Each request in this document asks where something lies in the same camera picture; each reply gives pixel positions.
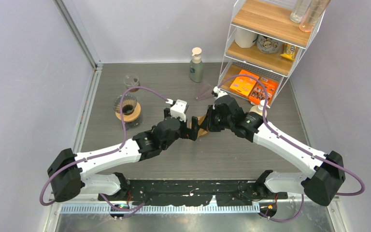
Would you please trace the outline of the small wooden ring holder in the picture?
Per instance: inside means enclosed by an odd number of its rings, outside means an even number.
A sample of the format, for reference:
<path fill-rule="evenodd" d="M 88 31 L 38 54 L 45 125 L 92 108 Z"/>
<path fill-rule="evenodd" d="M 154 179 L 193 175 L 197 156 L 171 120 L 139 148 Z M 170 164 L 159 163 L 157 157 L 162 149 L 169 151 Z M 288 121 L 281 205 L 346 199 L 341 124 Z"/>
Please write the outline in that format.
<path fill-rule="evenodd" d="M 195 141 L 197 138 L 204 136 L 208 133 L 205 127 L 205 119 L 207 115 L 203 116 L 192 116 L 190 123 L 190 135 L 189 139 Z"/>

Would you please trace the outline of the large wooden ring holder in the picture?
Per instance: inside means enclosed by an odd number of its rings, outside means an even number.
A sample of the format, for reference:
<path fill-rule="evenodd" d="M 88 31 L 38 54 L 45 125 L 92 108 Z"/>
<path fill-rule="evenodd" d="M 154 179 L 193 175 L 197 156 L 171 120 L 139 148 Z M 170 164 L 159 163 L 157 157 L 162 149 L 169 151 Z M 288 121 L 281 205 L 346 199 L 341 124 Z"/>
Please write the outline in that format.
<path fill-rule="evenodd" d="M 141 116 L 141 105 L 137 103 L 134 113 L 132 113 L 131 115 L 123 115 L 123 112 L 120 112 L 119 114 L 115 112 L 115 115 L 119 120 L 122 120 L 122 118 L 123 120 L 124 119 L 128 119 L 128 120 L 136 119 L 139 116 Z"/>

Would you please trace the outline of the dark ribbed glass dripper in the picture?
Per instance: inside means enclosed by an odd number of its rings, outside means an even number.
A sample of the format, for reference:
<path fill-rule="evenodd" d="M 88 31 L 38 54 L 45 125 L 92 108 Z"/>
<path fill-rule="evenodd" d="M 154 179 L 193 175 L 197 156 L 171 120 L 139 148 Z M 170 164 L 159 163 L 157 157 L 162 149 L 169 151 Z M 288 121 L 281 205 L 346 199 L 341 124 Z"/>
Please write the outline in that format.
<path fill-rule="evenodd" d="M 121 95 L 114 101 L 114 111 L 116 113 L 123 112 L 123 115 L 131 115 L 137 106 L 137 98 L 134 95 L 127 94 L 124 97 Z"/>

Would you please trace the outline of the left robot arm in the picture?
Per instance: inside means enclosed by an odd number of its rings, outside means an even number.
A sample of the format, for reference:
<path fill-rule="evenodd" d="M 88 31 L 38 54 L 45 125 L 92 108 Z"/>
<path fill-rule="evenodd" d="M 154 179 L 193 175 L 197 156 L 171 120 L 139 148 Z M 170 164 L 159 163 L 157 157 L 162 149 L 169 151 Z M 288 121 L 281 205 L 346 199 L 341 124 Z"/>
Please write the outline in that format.
<path fill-rule="evenodd" d="M 51 187 L 54 200 L 45 202 L 41 196 L 41 204 L 66 202 L 79 194 L 94 193 L 123 200 L 129 193 L 125 177 L 120 173 L 102 175 L 101 171 L 154 158 L 178 139 L 196 140 L 199 130 L 198 117 L 193 116 L 188 126 L 186 120 L 174 117 L 166 108 L 161 122 L 120 144 L 80 153 L 74 153 L 71 148 L 64 149 L 49 166 L 49 179 L 44 185 L 44 189 Z"/>

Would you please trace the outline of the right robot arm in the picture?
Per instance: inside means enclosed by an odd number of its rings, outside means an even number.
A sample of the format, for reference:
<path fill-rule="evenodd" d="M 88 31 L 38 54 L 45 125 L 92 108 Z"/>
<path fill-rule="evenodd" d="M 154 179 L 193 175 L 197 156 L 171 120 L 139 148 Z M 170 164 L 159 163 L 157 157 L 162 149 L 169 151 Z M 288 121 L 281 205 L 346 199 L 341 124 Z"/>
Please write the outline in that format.
<path fill-rule="evenodd" d="M 256 186 L 262 198 L 291 192 L 304 194 L 316 204 L 328 206 L 345 181 L 345 173 L 341 170 L 343 158 L 339 153 L 326 154 L 299 142 L 265 122 L 258 113 L 244 112 L 228 94 L 215 96 L 203 125 L 209 132 L 230 130 L 239 138 L 273 151 L 299 169 L 299 173 L 287 174 L 265 171 Z"/>

